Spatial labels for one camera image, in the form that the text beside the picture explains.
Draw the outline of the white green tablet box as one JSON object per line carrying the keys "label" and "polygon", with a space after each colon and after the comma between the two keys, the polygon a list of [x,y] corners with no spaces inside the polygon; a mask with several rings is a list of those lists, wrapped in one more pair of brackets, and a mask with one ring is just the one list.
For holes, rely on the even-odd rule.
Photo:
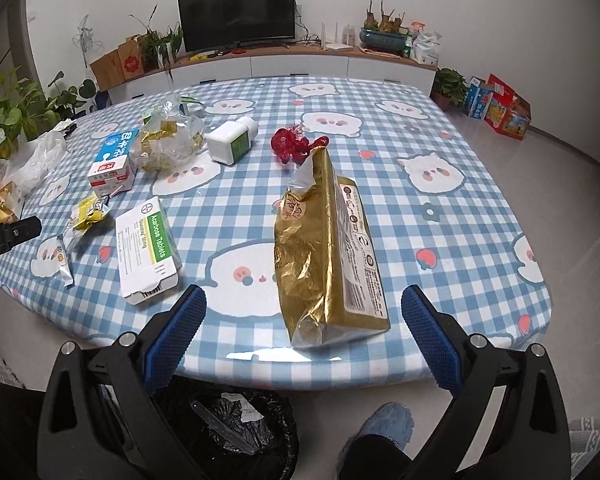
{"label": "white green tablet box", "polygon": [[178,284],[182,260],[158,196],[116,218],[116,240],[126,302],[137,306]]}

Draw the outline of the yellow candy wrapper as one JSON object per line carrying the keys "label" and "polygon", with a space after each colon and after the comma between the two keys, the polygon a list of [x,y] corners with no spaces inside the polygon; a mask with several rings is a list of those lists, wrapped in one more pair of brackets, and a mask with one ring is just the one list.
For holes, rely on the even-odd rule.
{"label": "yellow candy wrapper", "polygon": [[70,229],[85,232],[93,224],[104,220],[110,211],[109,196],[98,196],[91,193],[73,208],[68,227]]}

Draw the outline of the blue white red carton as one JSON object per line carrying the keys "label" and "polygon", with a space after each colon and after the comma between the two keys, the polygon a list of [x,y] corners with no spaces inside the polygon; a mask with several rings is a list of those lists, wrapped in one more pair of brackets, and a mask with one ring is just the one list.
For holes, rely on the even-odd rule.
{"label": "blue white red carton", "polygon": [[138,129],[119,131],[107,136],[87,173],[87,182],[96,196],[113,196],[129,191],[136,168],[131,148]]}

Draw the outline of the gold foil snack bag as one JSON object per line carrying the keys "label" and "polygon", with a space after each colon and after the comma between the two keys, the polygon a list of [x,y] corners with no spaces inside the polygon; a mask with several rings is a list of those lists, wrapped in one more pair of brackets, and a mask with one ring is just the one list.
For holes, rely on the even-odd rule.
{"label": "gold foil snack bag", "polygon": [[297,349],[388,332],[387,301],[356,183],[326,148],[298,167],[274,224],[279,305]]}

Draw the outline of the white plastic medicine bottle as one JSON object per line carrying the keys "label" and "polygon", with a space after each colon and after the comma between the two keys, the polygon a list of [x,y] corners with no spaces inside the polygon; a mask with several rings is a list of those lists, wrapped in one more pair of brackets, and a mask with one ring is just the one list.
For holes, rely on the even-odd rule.
{"label": "white plastic medicine bottle", "polygon": [[258,132],[258,123],[249,116],[224,122],[206,134],[211,159],[225,166],[235,165],[251,150]]}

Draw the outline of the black lined trash bin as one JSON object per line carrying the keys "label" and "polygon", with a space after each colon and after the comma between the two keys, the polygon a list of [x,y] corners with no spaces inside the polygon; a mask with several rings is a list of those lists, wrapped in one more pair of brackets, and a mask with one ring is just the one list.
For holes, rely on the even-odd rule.
{"label": "black lined trash bin", "polygon": [[275,391],[175,376],[152,397],[207,479],[289,479],[299,456],[297,422]]}

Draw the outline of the gold box at table edge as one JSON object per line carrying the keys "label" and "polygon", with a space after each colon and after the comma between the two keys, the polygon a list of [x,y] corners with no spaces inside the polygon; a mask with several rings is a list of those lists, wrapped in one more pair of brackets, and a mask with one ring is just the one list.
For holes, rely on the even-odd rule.
{"label": "gold box at table edge", "polygon": [[0,188],[0,224],[12,223],[21,218],[22,193],[14,182]]}

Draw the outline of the small silver sachet wrapper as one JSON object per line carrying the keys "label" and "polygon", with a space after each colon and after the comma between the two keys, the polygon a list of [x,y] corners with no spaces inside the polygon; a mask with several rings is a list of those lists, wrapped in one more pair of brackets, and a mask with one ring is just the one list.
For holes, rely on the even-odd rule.
{"label": "small silver sachet wrapper", "polygon": [[71,287],[74,284],[74,278],[71,272],[70,261],[65,244],[61,235],[56,237],[55,259],[62,284],[64,284],[65,287]]}

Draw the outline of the blue shoe cover foot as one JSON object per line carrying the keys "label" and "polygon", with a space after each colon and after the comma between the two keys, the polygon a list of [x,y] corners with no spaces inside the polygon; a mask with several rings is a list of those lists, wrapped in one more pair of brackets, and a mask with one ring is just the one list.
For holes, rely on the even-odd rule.
{"label": "blue shoe cover foot", "polygon": [[401,403],[389,402],[374,411],[350,441],[366,436],[383,437],[403,451],[411,441],[414,427],[411,410]]}

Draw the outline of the white plastic bag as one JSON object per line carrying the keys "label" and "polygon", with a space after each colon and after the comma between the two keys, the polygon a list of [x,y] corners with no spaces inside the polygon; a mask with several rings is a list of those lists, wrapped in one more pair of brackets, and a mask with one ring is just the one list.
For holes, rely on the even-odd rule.
{"label": "white plastic bag", "polygon": [[57,169],[65,154],[67,142],[62,132],[43,133],[24,144],[16,157],[8,162],[1,185],[13,183],[23,196],[27,196]]}

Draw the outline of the large leafy green houseplant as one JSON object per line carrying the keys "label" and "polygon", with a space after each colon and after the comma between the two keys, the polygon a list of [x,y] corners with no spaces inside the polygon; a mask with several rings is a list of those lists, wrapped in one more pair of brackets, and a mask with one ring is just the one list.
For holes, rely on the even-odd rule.
{"label": "large leafy green houseplant", "polygon": [[18,75],[19,67],[0,74],[0,159],[8,159],[18,148],[19,139],[37,139],[65,119],[76,119],[95,107],[96,84],[84,79],[79,86],[61,88],[63,72],[58,72],[47,85]]}

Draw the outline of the grey patterned rug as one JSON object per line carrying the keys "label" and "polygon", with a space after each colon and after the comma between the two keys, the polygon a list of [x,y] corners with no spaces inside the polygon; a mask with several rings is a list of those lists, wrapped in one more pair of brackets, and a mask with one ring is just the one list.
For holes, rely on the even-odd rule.
{"label": "grey patterned rug", "polygon": [[588,466],[600,452],[600,416],[573,419],[568,424],[571,446],[571,478]]}

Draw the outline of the blue checkered cartoon tablecloth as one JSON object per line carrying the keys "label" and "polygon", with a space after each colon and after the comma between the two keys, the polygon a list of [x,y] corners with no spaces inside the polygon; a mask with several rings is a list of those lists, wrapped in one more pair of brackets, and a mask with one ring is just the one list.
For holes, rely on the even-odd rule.
{"label": "blue checkered cartoon tablecloth", "polygon": [[449,119],[405,84],[316,77],[186,90],[207,131],[259,129],[238,162],[200,150],[139,171],[68,244],[92,162],[154,128],[164,94],[84,118],[30,194],[38,237],[0,256],[0,287],[94,344],[138,332],[190,285],[207,312],[178,366],[208,382],[317,390],[428,374],[401,312],[419,288],[467,333],[522,350],[552,313],[503,193]]}

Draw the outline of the clear plastic bag with wrappers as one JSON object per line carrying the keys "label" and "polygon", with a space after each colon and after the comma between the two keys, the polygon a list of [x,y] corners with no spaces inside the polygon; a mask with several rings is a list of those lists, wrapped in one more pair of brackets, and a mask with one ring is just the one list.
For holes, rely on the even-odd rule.
{"label": "clear plastic bag with wrappers", "polygon": [[136,168],[144,171],[175,169],[204,147],[204,122],[186,113],[175,98],[160,101],[143,116],[130,147]]}

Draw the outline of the brown cardboard boxes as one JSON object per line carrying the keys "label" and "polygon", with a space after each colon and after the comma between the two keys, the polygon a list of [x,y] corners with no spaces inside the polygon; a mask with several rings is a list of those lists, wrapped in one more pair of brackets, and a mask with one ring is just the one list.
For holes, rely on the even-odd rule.
{"label": "brown cardboard boxes", "polygon": [[91,62],[93,72],[100,91],[107,91],[120,86],[145,73],[138,37],[130,37],[114,50]]}

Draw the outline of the red crumpled wrapper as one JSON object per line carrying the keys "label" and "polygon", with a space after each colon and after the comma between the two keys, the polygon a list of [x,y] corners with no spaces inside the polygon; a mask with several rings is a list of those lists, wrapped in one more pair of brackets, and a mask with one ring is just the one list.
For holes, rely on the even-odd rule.
{"label": "red crumpled wrapper", "polygon": [[328,144],[327,136],[319,136],[310,142],[299,125],[280,128],[271,139],[272,151],[282,164],[302,165],[314,148],[326,148]]}

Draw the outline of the potted plant on cabinet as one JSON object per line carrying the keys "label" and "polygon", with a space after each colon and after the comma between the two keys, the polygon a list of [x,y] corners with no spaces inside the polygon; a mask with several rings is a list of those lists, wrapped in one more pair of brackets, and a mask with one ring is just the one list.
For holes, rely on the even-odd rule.
{"label": "potted plant on cabinet", "polygon": [[145,72],[164,70],[170,74],[172,66],[178,60],[181,47],[184,46],[184,30],[181,23],[177,22],[173,27],[169,27],[165,34],[159,32],[152,26],[157,10],[158,6],[152,8],[146,22],[131,14],[131,18],[144,28],[144,32],[136,35],[134,39],[140,48],[140,60]]}

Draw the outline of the colourful boxes on floor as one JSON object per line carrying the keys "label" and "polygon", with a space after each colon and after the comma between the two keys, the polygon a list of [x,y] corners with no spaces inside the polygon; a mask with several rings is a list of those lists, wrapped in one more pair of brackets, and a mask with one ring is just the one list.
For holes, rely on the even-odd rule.
{"label": "colourful boxes on floor", "polygon": [[531,106],[511,86],[490,74],[472,77],[464,103],[469,118],[483,120],[496,133],[522,140],[531,122]]}

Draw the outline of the small floor potted plant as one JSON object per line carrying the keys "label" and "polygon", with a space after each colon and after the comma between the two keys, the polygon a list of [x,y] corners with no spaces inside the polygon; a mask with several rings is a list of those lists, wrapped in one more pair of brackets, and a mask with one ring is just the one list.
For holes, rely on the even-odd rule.
{"label": "small floor potted plant", "polygon": [[438,68],[434,74],[431,99],[442,110],[465,103],[468,87],[464,76],[452,68]]}

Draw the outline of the white wooden tv cabinet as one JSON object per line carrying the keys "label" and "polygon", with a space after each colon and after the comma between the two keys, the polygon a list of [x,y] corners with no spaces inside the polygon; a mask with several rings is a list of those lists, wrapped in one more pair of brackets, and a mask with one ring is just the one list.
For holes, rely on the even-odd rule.
{"label": "white wooden tv cabinet", "polygon": [[294,44],[291,47],[250,49],[243,54],[192,61],[186,58],[163,70],[131,79],[108,90],[114,104],[152,96],[171,88],[251,77],[317,76],[400,82],[429,93],[436,69],[408,58],[365,52],[361,48],[339,51]]}

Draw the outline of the white bag on cabinet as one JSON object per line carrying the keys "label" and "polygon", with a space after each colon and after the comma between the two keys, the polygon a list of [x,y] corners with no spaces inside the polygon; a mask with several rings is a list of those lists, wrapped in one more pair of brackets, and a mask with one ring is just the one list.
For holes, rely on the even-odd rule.
{"label": "white bag on cabinet", "polygon": [[422,22],[410,25],[412,47],[410,59],[418,64],[437,67],[440,58],[441,35],[435,30],[426,29]]}

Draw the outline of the black flat screen television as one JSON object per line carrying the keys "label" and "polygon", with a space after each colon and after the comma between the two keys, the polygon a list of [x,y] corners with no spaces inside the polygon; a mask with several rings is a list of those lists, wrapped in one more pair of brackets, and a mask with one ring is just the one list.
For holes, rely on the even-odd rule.
{"label": "black flat screen television", "polygon": [[188,52],[293,40],[296,0],[178,0]]}

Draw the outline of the blue bonsai planter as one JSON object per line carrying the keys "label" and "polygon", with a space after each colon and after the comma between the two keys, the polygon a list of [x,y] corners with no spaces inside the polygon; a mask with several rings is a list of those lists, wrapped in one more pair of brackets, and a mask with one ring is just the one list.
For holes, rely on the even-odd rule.
{"label": "blue bonsai planter", "polygon": [[370,0],[366,9],[366,18],[358,34],[361,47],[402,55],[407,44],[404,22],[404,13],[396,14],[396,11],[386,13],[383,1],[380,2],[380,18],[376,18],[373,0]]}

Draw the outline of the white wifi router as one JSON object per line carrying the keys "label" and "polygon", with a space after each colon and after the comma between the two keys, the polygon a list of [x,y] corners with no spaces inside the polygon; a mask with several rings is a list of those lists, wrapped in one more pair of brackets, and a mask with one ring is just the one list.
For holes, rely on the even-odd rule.
{"label": "white wifi router", "polygon": [[326,24],[321,24],[320,33],[320,47],[323,51],[343,51],[350,50],[355,47],[355,29],[345,24],[343,28],[340,28],[338,24],[335,24],[332,36],[327,35]]}

